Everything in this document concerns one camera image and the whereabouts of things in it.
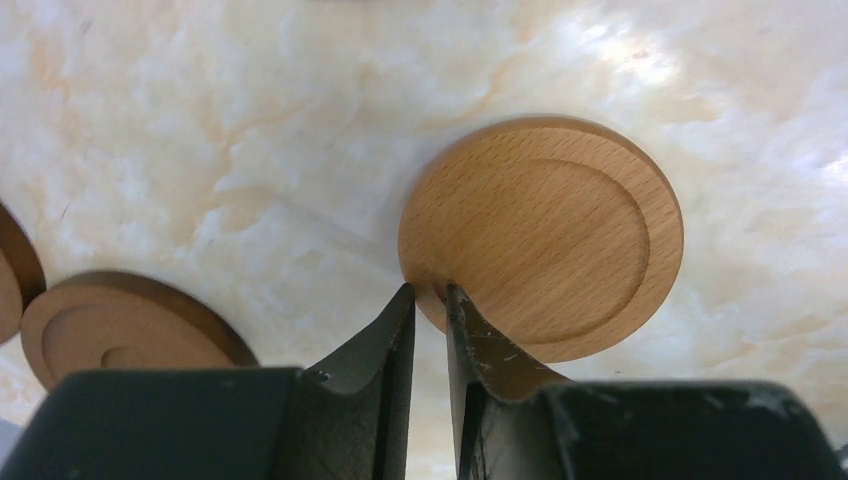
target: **wooden coaster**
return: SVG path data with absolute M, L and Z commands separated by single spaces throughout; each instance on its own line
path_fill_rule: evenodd
M 0 204 L 0 343 L 17 335 L 24 309 L 45 288 L 35 249 Z
M 399 232 L 401 268 L 442 331 L 447 283 L 544 362 L 585 357 L 659 308 L 683 252 L 680 208 L 622 136 L 568 118 L 509 121 L 443 152 Z
M 36 298 L 21 322 L 21 342 L 47 389 L 96 368 L 256 365 L 244 341 L 205 305 L 121 272 L 78 275 Z

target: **wooden plate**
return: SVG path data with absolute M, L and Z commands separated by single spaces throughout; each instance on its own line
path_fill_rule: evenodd
M 21 322 L 21 342 L 48 390 L 79 370 L 256 365 L 244 341 L 205 305 L 122 272 L 78 275 L 36 298 Z
M 44 289 L 35 249 L 0 204 L 0 343 L 17 335 L 24 309 Z
M 609 348 L 643 325 L 680 267 L 668 181 L 622 136 L 568 118 L 474 133 L 416 186 L 399 232 L 418 305 L 445 329 L 445 285 L 545 362 Z

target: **black plastic part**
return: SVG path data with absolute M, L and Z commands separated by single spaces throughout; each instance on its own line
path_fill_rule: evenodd
M 309 370 L 74 375 L 41 406 L 0 479 L 400 480 L 414 314 L 404 285 Z
M 577 383 L 447 292 L 461 480 L 845 480 L 815 418 L 762 382 Z

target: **wood grain surface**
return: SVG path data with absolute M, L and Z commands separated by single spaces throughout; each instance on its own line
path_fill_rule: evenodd
M 35 249 L 0 204 L 0 343 L 18 334 L 24 309 L 45 288 Z
M 24 313 L 21 342 L 48 390 L 80 370 L 257 363 L 238 334 L 205 305 L 124 272 L 77 275 L 40 295 Z
M 401 268 L 445 329 L 443 292 L 462 285 L 486 318 L 545 362 L 622 341 L 668 295 L 683 223 L 668 181 L 599 125 L 505 122 L 443 152 L 399 231 Z

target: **marble countertop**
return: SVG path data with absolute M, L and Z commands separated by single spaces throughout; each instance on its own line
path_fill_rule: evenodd
M 402 282 L 446 145 L 533 114 L 665 172 L 675 287 L 576 379 L 764 378 L 848 442 L 848 4 L 831 0 L 0 2 L 0 199 L 48 284 L 133 270 L 266 365 L 308 365 Z M 409 478 L 453 475 L 444 336 L 419 321 Z M 43 390 L 0 349 L 0 416 Z

